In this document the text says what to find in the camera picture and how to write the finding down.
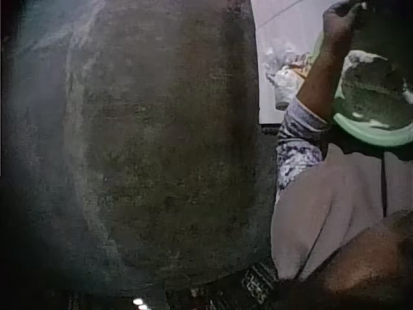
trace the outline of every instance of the green plate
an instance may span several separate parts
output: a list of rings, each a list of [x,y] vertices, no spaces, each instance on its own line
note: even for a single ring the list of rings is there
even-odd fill
[[[314,59],[318,57],[321,44],[323,42],[323,33],[321,33],[314,47]],[[339,82],[336,99],[334,100],[334,121],[353,137],[366,143],[377,145],[380,147],[398,147],[413,141],[413,121],[411,124],[396,130],[385,130],[380,128],[370,127],[366,123],[354,121],[347,118],[341,112],[343,111],[341,104],[343,100],[343,91],[341,89],[341,80]]]

